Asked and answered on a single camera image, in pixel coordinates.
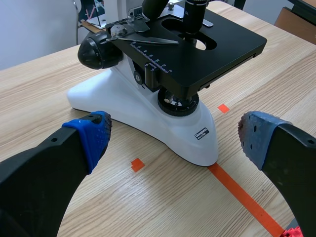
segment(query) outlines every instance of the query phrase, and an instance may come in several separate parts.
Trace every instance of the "wooden table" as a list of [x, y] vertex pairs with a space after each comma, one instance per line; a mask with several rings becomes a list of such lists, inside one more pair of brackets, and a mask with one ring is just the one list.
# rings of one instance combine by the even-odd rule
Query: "wooden table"
[[[228, 4], [211, 2], [209, 9], [268, 39], [260, 56], [199, 95], [217, 126], [218, 163], [285, 228], [293, 215], [245, 157], [237, 123], [247, 111], [260, 110], [315, 136], [316, 46]], [[1, 160], [86, 114], [70, 107], [66, 93], [100, 71], [82, 66], [77, 51], [76, 46], [0, 72]], [[222, 103], [230, 108], [226, 114], [217, 109]], [[113, 125], [108, 150], [76, 191], [60, 237], [270, 236], [207, 168], [134, 128]], [[136, 158], [146, 165], [137, 173], [130, 163]]]
[[92, 33], [97, 33], [97, 32], [99, 32], [99, 31], [106, 31], [105, 28], [102, 29], [102, 30], [100, 30], [100, 29], [96, 28], [94, 25], [91, 25], [91, 24], [90, 24], [89, 22], [87, 22], [87, 21], [81, 22], [81, 25], [82, 25], [83, 27], [85, 27], [87, 30], [89, 30], [90, 32], [92, 32]]

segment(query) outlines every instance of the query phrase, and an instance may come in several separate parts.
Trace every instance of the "white microscope base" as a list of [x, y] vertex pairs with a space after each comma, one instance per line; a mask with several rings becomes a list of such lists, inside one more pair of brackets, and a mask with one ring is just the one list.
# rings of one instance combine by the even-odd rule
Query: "white microscope base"
[[159, 108], [157, 93], [141, 86], [137, 88], [115, 69], [110, 69], [71, 88], [68, 99], [78, 110], [106, 111], [114, 120], [160, 140], [188, 162], [200, 166], [214, 164], [218, 145], [208, 108], [200, 101], [191, 115], [170, 116]]

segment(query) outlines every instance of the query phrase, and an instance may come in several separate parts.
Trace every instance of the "blue gripper pad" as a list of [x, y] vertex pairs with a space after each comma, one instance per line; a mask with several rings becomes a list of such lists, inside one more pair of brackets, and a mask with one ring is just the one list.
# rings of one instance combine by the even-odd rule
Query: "blue gripper pad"
[[91, 174], [99, 159], [105, 152], [111, 137], [111, 116], [104, 111], [92, 112], [91, 115], [102, 116], [99, 123], [86, 119], [74, 119], [66, 122], [62, 127], [71, 127], [79, 132], [81, 144], [85, 152], [88, 174]]
[[283, 123], [291, 124], [259, 111], [248, 112], [241, 117], [238, 133], [242, 150], [259, 170], [264, 164], [273, 131]]

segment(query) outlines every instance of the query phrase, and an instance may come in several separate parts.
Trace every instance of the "microscope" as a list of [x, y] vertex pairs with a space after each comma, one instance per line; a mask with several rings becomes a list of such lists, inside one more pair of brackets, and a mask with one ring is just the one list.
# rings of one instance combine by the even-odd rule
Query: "microscope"
[[[259, 55], [267, 40], [207, 5], [208, 0], [107, 1], [106, 31], [85, 39], [78, 59], [109, 70], [71, 88], [71, 106], [107, 111], [190, 163], [214, 164], [216, 128], [198, 92]], [[205, 50], [196, 48], [197, 41]]]

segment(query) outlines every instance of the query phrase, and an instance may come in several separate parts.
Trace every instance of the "orange marker square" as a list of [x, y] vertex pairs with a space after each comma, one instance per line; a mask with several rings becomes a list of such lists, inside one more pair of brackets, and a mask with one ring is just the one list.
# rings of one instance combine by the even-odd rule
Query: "orange marker square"
[[222, 111], [223, 113], [227, 113], [227, 112], [229, 111], [229, 108], [228, 108], [226, 105], [224, 105], [224, 104], [221, 104], [221, 105], [218, 107], [218, 109], [219, 109], [220, 111]]
[[144, 166], [145, 166], [145, 164], [139, 158], [132, 161], [132, 169], [135, 172], [139, 171]]

